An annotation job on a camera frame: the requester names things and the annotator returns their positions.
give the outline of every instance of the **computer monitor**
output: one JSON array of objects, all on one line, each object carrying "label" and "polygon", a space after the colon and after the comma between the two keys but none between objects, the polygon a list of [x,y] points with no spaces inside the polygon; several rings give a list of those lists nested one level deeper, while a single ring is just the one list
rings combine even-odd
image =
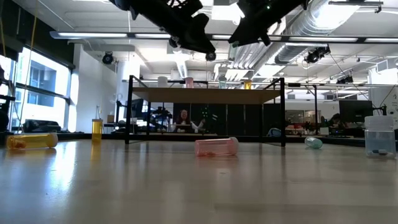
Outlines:
[{"label": "computer monitor", "polygon": [[342,122],[365,122],[365,117],[373,116],[372,101],[340,100],[339,107]]},{"label": "computer monitor", "polygon": [[[132,118],[142,118],[142,106],[144,105],[143,99],[132,100],[131,101],[131,117]],[[124,118],[127,118],[127,110],[124,110]]]}]

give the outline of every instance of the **wooden shelf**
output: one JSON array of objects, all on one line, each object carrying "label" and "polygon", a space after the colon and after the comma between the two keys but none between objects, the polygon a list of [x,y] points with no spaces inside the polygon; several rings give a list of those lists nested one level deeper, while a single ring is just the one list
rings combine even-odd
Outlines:
[{"label": "wooden shelf", "polygon": [[221,90],[203,88],[142,88],[132,93],[148,102],[259,105],[280,96],[279,90]]}]

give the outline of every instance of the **woman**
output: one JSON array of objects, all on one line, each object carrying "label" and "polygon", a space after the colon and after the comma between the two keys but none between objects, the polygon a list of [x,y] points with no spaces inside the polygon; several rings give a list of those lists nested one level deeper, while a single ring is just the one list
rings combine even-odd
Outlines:
[{"label": "woman", "polygon": [[182,125],[189,125],[189,124],[191,125],[189,129],[192,128],[193,130],[199,130],[203,127],[204,123],[205,123],[205,120],[203,119],[202,121],[200,121],[199,126],[196,126],[193,122],[191,122],[189,120],[188,111],[181,110],[180,116],[178,116],[176,122],[174,123],[174,125],[175,125],[174,131],[176,131],[178,129],[185,129]]}]

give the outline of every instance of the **security camera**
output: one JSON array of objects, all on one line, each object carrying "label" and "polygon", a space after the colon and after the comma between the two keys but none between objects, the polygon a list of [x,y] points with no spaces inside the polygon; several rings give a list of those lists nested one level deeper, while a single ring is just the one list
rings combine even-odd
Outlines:
[{"label": "security camera", "polygon": [[105,65],[111,65],[114,62],[113,52],[105,52],[105,56],[102,58],[102,62]]}]

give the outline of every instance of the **white ceiling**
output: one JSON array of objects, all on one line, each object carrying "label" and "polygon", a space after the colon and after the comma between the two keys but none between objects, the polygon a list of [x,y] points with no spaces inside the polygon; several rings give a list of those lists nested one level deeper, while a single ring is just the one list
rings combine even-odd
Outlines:
[{"label": "white ceiling", "polygon": [[[35,12],[36,0],[14,0],[29,12]],[[136,21],[130,21],[127,12],[120,11],[112,4],[103,2],[73,1],[73,0],[40,0],[48,8],[39,4],[39,19],[46,22],[56,30],[75,31],[103,31],[103,32],[158,32],[158,28],[151,22],[139,16]],[[212,0],[201,0],[204,5],[211,6]],[[385,13],[384,11],[398,12],[397,0],[383,0],[383,11],[379,14],[373,12],[357,12],[345,24],[337,28],[332,35],[384,35],[398,36],[398,14]],[[292,12],[289,17],[298,13]],[[211,20],[206,27],[207,33],[232,34],[236,26],[232,21]],[[91,44],[131,44],[136,46],[138,51],[148,62],[154,73],[168,73],[176,69],[176,64],[165,61],[167,41],[163,40],[101,40]],[[226,59],[229,45],[227,42],[214,42],[218,59]],[[398,55],[398,45],[338,45],[331,44],[331,51],[342,69],[348,69],[358,65],[357,55],[367,55],[370,59],[373,56]],[[120,54],[120,57],[127,58],[128,53]],[[325,80],[331,75],[340,72],[340,69],[333,65],[331,58],[324,58],[320,63],[310,67],[308,71],[302,68],[302,58],[298,59],[298,66],[286,67],[283,72],[291,76],[291,81],[303,79],[308,75],[315,81]],[[213,71],[214,63],[206,63],[203,54],[194,54],[191,61],[187,62],[188,69],[199,69]],[[354,80],[361,82],[366,80],[366,70],[357,71]]]}]

